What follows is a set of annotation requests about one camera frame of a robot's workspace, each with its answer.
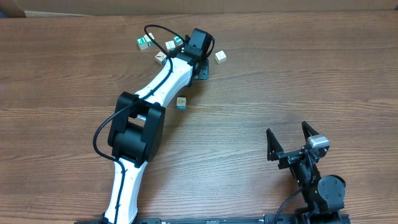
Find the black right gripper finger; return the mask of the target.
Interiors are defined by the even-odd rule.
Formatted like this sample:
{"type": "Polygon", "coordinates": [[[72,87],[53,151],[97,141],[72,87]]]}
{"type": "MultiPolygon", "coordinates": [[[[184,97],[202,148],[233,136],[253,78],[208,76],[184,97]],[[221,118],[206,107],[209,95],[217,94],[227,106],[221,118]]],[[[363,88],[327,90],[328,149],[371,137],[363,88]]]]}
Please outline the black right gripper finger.
{"type": "Polygon", "coordinates": [[[302,130],[305,140],[307,140],[309,137],[319,135],[319,133],[315,131],[306,121],[302,121],[302,130]]]}
{"type": "Polygon", "coordinates": [[[267,129],[267,160],[276,161],[279,160],[279,156],[284,153],[282,146],[279,144],[274,133],[271,129],[267,129]]]}

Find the wooden block blue edge lowest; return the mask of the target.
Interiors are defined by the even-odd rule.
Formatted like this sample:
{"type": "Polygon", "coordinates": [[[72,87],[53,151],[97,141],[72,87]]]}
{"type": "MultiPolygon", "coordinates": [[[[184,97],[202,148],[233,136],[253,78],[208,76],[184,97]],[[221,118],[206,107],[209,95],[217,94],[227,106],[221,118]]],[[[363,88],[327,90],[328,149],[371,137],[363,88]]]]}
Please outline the wooden block blue edge lowest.
{"type": "Polygon", "coordinates": [[[178,110],[185,110],[187,108],[187,99],[185,97],[177,97],[176,106],[178,110]]]}

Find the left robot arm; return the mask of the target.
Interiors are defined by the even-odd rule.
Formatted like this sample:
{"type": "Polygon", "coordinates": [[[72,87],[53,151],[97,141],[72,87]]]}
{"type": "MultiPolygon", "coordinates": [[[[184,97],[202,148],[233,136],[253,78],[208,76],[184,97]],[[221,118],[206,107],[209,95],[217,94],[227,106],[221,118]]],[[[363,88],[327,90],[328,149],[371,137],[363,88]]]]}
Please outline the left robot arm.
{"type": "Polygon", "coordinates": [[[97,154],[97,138],[110,124],[108,145],[114,162],[114,183],[111,200],[100,223],[133,223],[137,217],[137,198],[142,176],[161,144],[165,110],[174,96],[195,78],[207,75],[209,56],[215,45],[214,37],[194,29],[182,44],[163,50],[162,70],[135,94],[123,92],[114,113],[96,130],[93,147],[97,154]]]}

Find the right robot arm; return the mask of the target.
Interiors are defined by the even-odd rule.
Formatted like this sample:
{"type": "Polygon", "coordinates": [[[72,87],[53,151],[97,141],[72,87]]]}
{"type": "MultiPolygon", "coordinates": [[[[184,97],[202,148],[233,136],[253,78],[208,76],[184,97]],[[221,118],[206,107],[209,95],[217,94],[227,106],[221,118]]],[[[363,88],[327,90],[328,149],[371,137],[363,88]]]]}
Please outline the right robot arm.
{"type": "Polygon", "coordinates": [[[278,161],[279,169],[288,168],[298,183],[298,190],[281,204],[269,220],[273,223],[349,223],[349,216],[340,212],[345,207],[346,182],[338,175],[322,177],[317,168],[317,162],[330,148],[328,138],[306,121],[302,121],[302,130],[305,144],[291,152],[283,150],[270,129],[266,131],[267,160],[278,161]],[[298,194],[302,195],[305,206],[296,209],[294,214],[283,217],[283,208],[298,194]]]}

